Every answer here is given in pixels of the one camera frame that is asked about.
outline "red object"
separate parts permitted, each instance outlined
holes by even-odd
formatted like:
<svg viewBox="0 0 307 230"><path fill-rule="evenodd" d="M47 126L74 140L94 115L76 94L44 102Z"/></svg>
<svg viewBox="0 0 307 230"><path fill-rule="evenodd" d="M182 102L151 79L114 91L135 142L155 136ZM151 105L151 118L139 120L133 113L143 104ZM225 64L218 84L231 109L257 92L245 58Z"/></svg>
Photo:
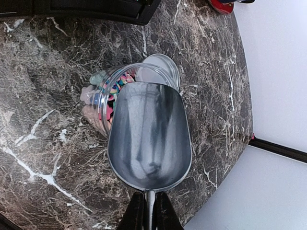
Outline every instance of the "red object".
<svg viewBox="0 0 307 230"><path fill-rule="evenodd" d="M234 3L220 3L219 0L208 0L212 7L220 14L228 15L234 10Z"/></svg>

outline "dark marble surface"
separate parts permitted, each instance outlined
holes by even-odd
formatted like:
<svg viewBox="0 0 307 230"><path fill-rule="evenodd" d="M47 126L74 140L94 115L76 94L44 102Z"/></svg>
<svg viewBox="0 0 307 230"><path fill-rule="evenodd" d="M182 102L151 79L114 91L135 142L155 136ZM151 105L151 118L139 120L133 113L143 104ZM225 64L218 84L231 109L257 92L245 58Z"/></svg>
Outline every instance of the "dark marble surface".
<svg viewBox="0 0 307 230"><path fill-rule="evenodd" d="M153 53L179 66L193 162L169 196L183 224L218 188L252 135L236 19L216 14L205 1L164 0L145 27L76 18L5 23L0 213L24 230L114 229L130 200L133 191L109 167L107 140L81 114L81 88L97 70Z"/></svg>

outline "black appliance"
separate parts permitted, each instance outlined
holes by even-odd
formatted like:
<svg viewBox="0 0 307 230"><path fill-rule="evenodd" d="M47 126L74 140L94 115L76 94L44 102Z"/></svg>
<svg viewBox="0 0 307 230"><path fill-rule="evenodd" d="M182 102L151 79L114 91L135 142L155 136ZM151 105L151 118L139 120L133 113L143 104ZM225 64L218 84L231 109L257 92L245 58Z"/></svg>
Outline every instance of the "black appliance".
<svg viewBox="0 0 307 230"><path fill-rule="evenodd" d="M91 17L146 25L161 0L0 0L0 18Z"/></svg>

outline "white wall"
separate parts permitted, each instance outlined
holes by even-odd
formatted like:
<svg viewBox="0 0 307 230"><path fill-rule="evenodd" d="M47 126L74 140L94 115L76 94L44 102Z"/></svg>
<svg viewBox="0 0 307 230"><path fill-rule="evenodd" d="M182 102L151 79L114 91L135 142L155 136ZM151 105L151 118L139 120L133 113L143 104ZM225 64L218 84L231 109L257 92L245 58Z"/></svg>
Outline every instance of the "white wall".
<svg viewBox="0 0 307 230"><path fill-rule="evenodd" d="M247 147L185 230L306 230L307 165Z"/></svg>
<svg viewBox="0 0 307 230"><path fill-rule="evenodd" d="M256 137L307 152L307 0L235 3Z"/></svg>

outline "glass jar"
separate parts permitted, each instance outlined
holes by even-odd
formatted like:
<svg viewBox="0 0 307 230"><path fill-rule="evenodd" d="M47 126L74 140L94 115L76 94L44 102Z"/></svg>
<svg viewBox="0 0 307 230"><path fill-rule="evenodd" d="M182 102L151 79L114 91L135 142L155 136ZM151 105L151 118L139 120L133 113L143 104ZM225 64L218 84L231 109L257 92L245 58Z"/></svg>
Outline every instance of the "glass jar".
<svg viewBox="0 0 307 230"><path fill-rule="evenodd" d="M179 74L150 63L136 63L113 67L92 75L88 87L82 90L83 114L105 137L109 136L121 88L131 82L159 83L179 90Z"/></svg>

